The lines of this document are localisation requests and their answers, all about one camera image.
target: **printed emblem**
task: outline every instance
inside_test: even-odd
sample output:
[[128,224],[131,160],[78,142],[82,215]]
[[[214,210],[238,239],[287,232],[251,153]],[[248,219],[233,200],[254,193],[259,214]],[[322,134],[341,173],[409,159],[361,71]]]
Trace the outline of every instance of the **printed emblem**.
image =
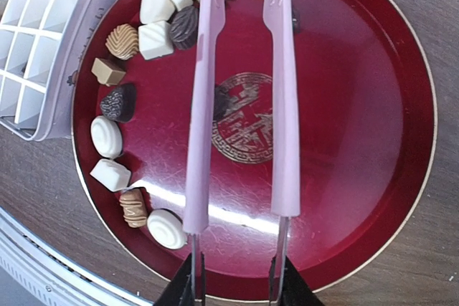
[[261,73],[241,73],[222,84],[229,106],[214,121],[212,143],[224,156],[239,163],[258,164],[273,159],[272,79]]

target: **wooden table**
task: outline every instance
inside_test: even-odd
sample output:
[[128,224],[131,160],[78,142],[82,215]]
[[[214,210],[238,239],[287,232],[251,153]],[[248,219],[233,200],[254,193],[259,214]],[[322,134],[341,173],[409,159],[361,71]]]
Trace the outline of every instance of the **wooden table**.
[[[329,306],[459,305],[459,0],[395,1],[432,67],[435,163],[419,206],[389,248],[319,293]],[[158,297],[165,282],[118,245],[86,199],[70,140],[25,143],[0,128],[0,161],[1,207],[78,264],[133,293]]]

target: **red plate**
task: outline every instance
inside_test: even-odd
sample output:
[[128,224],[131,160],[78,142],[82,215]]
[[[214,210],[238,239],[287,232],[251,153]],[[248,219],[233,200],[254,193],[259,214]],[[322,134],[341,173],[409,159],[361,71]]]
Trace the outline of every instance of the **red plate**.
[[[138,26],[141,0],[119,0],[91,41],[75,93],[73,132],[82,182],[113,235],[146,266],[171,278],[189,246],[160,247],[130,229],[117,195],[90,177],[100,159],[90,124],[110,88],[91,74],[107,58],[119,24]],[[432,161],[435,98],[414,32],[390,0],[293,0],[301,114],[302,214],[288,254],[317,290],[365,265],[403,226]],[[207,291],[232,300],[266,300],[277,219],[270,215],[272,42],[262,0],[227,0],[217,45],[217,83],[234,106],[214,128],[211,226],[203,236]],[[182,215],[196,50],[125,65],[138,91],[134,119],[120,125],[118,161],[145,187],[151,209]]]

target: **plastic container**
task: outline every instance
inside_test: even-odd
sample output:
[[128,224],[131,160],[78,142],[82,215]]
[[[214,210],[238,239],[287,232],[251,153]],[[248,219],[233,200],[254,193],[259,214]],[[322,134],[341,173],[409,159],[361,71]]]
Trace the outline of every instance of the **plastic container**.
[[8,0],[0,19],[0,123],[25,140],[70,136],[80,60],[116,0]]

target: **gold rim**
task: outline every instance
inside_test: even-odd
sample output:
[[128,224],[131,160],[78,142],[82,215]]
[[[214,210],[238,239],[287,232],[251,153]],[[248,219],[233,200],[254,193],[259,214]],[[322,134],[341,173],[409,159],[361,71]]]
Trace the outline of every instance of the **gold rim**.
[[[403,222],[400,224],[399,228],[396,230],[396,232],[389,238],[389,240],[386,242],[386,244],[384,244],[381,249],[379,249],[373,256],[371,256],[368,260],[366,260],[364,263],[362,263],[358,268],[356,268],[355,270],[353,270],[352,272],[348,273],[347,275],[343,276],[342,278],[336,280],[335,282],[329,284],[329,285],[326,285],[322,288],[319,288],[317,290],[314,290],[315,293],[317,292],[321,292],[323,290],[326,290],[327,288],[329,287],[333,287],[334,285],[337,285],[338,283],[340,282],[343,282],[345,279],[348,279],[350,278],[352,275],[356,274],[357,272],[359,272],[360,270],[362,270],[363,268],[365,268],[368,264],[370,264],[371,262],[373,262],[373,260],[375,260],[394,240],[395,238],[398,236],[398,234],[403,230],[404,226],[406,225],[406,223],[408,222],[408,220],[410,219],[411,215],[413,214],[413,212],[415,211],[423,193],[424,193],[424,190],[425,190],[425,187],[427,185],[427,182],[429,180],[429,177],[430,177],[430,173],[432,172],[432,165],[433,165],[433,161],[434,161],[434,156],[435,156],[435,149],[437,147],[437,132],[438,132],[438,108],[437,108],[437,94],[435,92],[435,85],[434,85],[434,82],[433,82],[433,76],[432,76],[432,70],[430,69],[430,65],[429,65],[429,62],[427,61],[427,55],[425,54],[425,50],[424,48],[422,47],[422,44],[421,44],[421,41],[419,40],[419,37],[418,35],[416,34],[416,31],[413,29],[412,25],[410,24],[410,22],[408,21],[408,18],[404,15],[404,13],[402,12],[402,10],[397,6],[397,4],[393,1],[393,0],[388,0],[392,6],[397,10],[397,12],[399,13],[399,15],[402,17],[402,19],[404,20],[405,24],[408,26],[408,29],[411,31],[411,34],[412,36],[415,38],[415,41],[416,41],[416,44],[420,50],[420,53],[422,55],[422,59],[424,60],[424,64],[425,64],[425,68],[427,70],[427,74],[429,76],[429,81],[430,81],[430,87],[431,87],[431,91],[432,91],[432,101],[433,101],[433,112],[434,112],[434,128],[433,128],[433,137],[432,137],[432,150],[430,152],[430,159],[429,159],[429,164],[427,166],[427,171],[425,173],[425,177],[424,177],[424,181],[422,182],[422,185],[421,185],[421,189],[417,195],[417,198],[415,199],[415,202],[413,203],[412,205],[412,208],[410,209],[410,211],[408,212],[408,215],[405,217],[405,219],[403,220]],[[156,276],[160,277],[162,280],[166,281],[166,282],[170,282],[170,279],[167,279],[165,276],[159,274],[158,272],[156,272],[154,269],[152,269],[151,267],[149,267],[148,265],[146,265],[145,263],[143,263],[137,256],[135,256],[131,251],[129,251],[129,249],[127,247],[124,246],[124,244],[117,238],[117,236],[111,231],[111,229],[108,227],[108,225],[106,224],[106,222],[103,220],[102,216],[100,215],[97,207],[95,206],[94,202],[93,202],[93,198],[91,197],[90,193],[89,193],[89,190],[87,189],[87,186],[86,186],[86,182],[85,182],[85,178],[82,174],[82,170],[81,170],[81,167],[80,167],[80,163],[78,162],[78,159],[77,159],[77,149],[76,149],[76,142],[75,142],[75,136],[73,135],[73,112],[74,112],[74,102],[75,102],[75,92],[74,92],[74,95],[73,95],[73,99],[72,99],[72,148],[73,148],[73,156],[74,156],[74,159],[75,159],[75,165],[77,167],[77,173],[78,173],[78,177],[80,179],[80,182],[81,182],[81,185],[86,193],[86,196],[87,198],[89,199],[90,203],[91,203],[91,206],[94,208],[95,210],[95,213],[97,214],[99,220],[102,221],[103,225],[105,226],[105,228],[107,229],[107,231],[112,235],[112,237],[121,245],[121,247],[123,247],[137,262],[139,262],[140,264],[142,264],[144,267],[146,267],[148,270],[150,270],[151,272],[153,272]],[[226,299],[226,298],[223,298],[223,297],[216,297],[216,296],[213,296],[213,295],[207,295],[207,297],[209,299],[213,299],[213,300],[219,300],[219,301],[224,301],[224,302],[239,302],[239,303],[246,303],[246,304],[256,304],[256,303],[266,303],[268,302],[268,300],[258,300],[258,301],[251,301],[251,300],[233,300],[233,299]]]

